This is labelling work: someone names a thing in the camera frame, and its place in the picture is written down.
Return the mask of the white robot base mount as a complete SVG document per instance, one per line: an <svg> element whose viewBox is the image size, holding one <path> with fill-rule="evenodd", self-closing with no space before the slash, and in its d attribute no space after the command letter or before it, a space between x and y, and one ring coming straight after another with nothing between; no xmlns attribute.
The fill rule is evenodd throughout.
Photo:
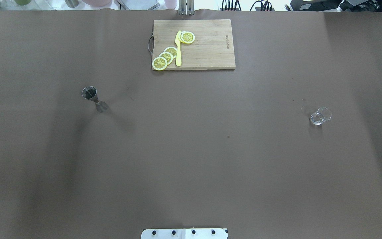
<svg viewBox="0 0 382 239"><path fill-rule="evenodd" d="M145 229L141 239L228 239L224 228Z"/></svg>

